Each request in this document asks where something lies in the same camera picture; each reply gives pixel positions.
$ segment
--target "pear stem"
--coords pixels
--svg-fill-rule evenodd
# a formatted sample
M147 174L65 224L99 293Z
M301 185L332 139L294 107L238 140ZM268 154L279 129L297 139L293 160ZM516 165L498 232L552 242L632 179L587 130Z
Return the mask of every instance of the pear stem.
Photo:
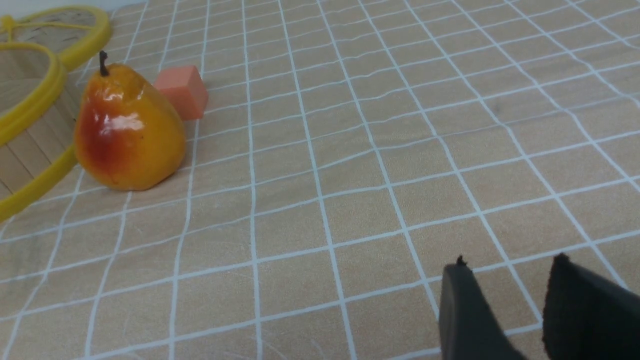
M109 76L109 70L104 66L104 60L107 60L107 58L107 53L104 50L100 50L100 75L102 76Z

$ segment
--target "woven basket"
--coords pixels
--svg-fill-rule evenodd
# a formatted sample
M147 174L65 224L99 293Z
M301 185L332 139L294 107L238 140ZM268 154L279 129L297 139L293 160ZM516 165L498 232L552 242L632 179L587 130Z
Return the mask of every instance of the woven basket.
M95 56L111 38L107 13L93 6L53 8L21 20L5 15L0 22L0 42L46 46L68 71Z
M62 180L73 153L80 89L48 48L0 43L0 222Z

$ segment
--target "wooden basket slat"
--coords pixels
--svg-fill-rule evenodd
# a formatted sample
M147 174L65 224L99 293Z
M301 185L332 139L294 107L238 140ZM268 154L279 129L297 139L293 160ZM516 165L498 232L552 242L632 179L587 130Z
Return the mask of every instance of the wooden basket slat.
M67 144L62 144L57 137L51 136L53 130L43 119L36 121L27 129L27 132L33 137L50 163L56 161L65 152L65 147L68 146Z
M62 144L70 145L74 141L74 121L71 119L77 112L63 113L56 106L51 106L42 116L47 125L51 128L52 135Z
M27 131L21 132L6 146L11 149L13 155L34 178L51 165L47 156L40 150L38 144Z
M0 181L9 191L15 193L33 177L6 145L0 147Z
M4 199L5 197L9 197L11 195L11 191L6 188L6 186L0 181L0 199Z
M0 114L23 101L47 74L49 59L35 50L0 51ZM52 106L0 147L0 200L49 168L73 143L80 91L67 84Z

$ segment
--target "yellow basket rim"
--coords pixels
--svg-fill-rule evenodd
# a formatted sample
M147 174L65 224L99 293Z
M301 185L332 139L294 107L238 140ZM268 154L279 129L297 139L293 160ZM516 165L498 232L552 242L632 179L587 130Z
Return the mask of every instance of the yellow basket rim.
M64 12L67 10L84 10L91 13L95 17L95 24L93 25L91 30L89 30L88 33L82 39L80 39L80 41L74 43L73 45L58 53L60 61L70 72L76 70L86 61L89 61L109 42L109 39L112 35L112 30L111 24L109 23L109 15L107 15L104 10L90 5L59 6L56 8L50 8L41 12L27 15L19 20L16 20L16 22L23 24L37 17L49 15L56 12ZM0 29L0 34L3 33L6 33L6 31L4 29Z
M36 122L62 93L67 72L60 63L60 59L48 48L31 42L0 43L0 51L36 50L43 52L49 58L49 68L40 84L15 105L4 116L0 117L0 146Z
M29 126L36 122L64 91L67 71L60 59L48 48L31 42L0 43L0 51L29 49L45 53L49 58L49 68L40 84L20 103L0 118L0 146L4 146ZM13 195L0 200L0 222L4 221L34 201L41 198L58 184L75 166L74 146L67 150L44 172L23 186Z

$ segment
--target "orange cube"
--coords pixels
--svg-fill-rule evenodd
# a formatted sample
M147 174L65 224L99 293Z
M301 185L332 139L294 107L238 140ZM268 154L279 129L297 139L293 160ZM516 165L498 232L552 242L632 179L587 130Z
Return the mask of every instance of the orange cube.
M204 116L209 93L195 66L162 70L154 87L164 94L183 120L201 119Z

